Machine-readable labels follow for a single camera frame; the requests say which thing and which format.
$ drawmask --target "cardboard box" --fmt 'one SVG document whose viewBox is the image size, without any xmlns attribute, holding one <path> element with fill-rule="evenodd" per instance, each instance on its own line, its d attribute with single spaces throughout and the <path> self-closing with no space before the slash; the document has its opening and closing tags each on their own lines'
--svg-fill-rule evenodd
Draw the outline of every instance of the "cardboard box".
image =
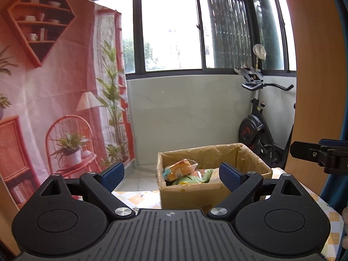
<svg viewBox="0 0 348 261">
<path fill-rule="evenodd" d="M 203 209 L 207 212 L 231 194 L 222 183 L 167 186 L 162 175 L 164 168 L 182 159 L 196 161 L 197 169 L 215 169 L 220 167 L 222 162 L 226 162 L 241 172 L 255 171 L 264 178 L 272 178 L 272 169 L 242 143 L 159 153 L 157 184 L 162 209 Z"/>
</svg>

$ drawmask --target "packaged bread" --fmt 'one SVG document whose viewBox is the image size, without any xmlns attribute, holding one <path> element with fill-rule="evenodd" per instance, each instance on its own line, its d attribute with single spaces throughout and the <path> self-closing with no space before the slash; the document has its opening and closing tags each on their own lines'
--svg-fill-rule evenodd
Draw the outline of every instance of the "packaged bread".
<svg viewBox="0 0 348 261">
<path fill-rule="evenodd" d="M 180 179 L 177 179 L 176 181 L 173 182 L 172 185 L 206 183 L 209 181 L 210 176 L 212 175 L 212 172 L 213 172 L 213 169 L 195 170 L 191 172 L 189 175 L 186 175 Z"/>
<path fill-rule="evenodd" d="M 219 182 L 222 183 L 219 176 L 219 168 L 216 168 L 213 170 L 213 173 L 210 176 L 209 183 L 219 183 Z"/>
<path fill-rule="evenodd" d="M 171 166 L 166 167 L 163 172 L 163 178 L 168 182 L 172 182 L 193 172 L 197 166 L 198 163 L 196 161 L 183 159 Z"/>
</svg>

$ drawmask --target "metal bolt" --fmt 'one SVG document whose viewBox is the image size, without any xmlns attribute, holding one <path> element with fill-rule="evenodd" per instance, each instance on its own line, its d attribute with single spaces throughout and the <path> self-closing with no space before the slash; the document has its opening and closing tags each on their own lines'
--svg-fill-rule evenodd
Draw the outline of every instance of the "metal bolt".
<svg viewBox="0 0 348 261">
<path fill-rule="evenodd" d="M 118 216 L 128 216 L 132 213 L 132 210 L 127 207 L 117 208 L 115 214 Z"/>
<path fill-rule="evenodd" d="M 212 213 L 215 216 L 225 216 L 228 211 L 225 208 L 222 207 L 216 207 L 210 210 L 210 213 Z"/>
</svg>

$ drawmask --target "finger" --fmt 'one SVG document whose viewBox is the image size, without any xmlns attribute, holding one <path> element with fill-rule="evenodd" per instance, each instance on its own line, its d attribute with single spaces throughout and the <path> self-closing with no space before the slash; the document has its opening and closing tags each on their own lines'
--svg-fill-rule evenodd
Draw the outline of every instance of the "finger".
<svg viewBox="0 0 348 261">
<path fill-rule="evenodd" d="M 348 236 L 345 236 L 343 239 L 342 239 L 342 247 L 344 249 L 348 249 Z"/>
<path fill-rule="evenodd" d="M 343 209 L 342 219 L 343 219 L 345 224 L 348 224 L 348 207 Z"/>
</svg>

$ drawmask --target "dark window frame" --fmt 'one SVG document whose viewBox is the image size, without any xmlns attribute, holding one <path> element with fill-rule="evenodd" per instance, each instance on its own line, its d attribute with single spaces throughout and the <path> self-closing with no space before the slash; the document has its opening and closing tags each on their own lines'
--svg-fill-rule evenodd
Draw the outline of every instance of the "dark window frame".
<svg viewBox="0 0 348 261">
<path fill-rule="evenodd" d="M 286 40 L 285 23 L 283 21 L 283 15 L 279 0 L 276 1 L 278 10 L 279 22 L 281 25 L 281 37 L 283 43 L 284 52 L 284 70 L 262 70 L 263 75 L 275 75 L 275 76 L 296 76 L 296 72 L 289 71 L 288 61 L 288 43 Z M 253 44 L 260 43 L 259 28 L 256 19 L 256 12 L 254 9 L 253 0 L 244 0 L 245 10 L 248 19 L 249 35 L 251 42 L 251 50 Z M 159 71 L 146 71 L 145 56 L 144 56 L 144 38 L 143 38 L 143 21 L 142 21 L 142 3 L 141 0 L 133 0 L 133 31 L 134 31 L 134 62 L 135 73 L 126 74 L 126 79 L 138 79 L 146 77 L 161 77 L 161 76 L 176 76 L 176 75 L 206 75 L 206 74 L 231 74 L 235 75 L 234 69 L 219 69 L 219 68 L 207 68 L 205 58 L 205 43 L 204 43 L 204 29 L 202 24 L 201 4 L 200 0 L 196 0 L 197 16 L 198 16 L 198 30 L 200 33 L 201 42 L 201 60 L 202 69 L 180 69 L 180 70 L 159 70 Z M 255 58 L 252 58 L 253 66 L 255 66 Z"/>
</svg>

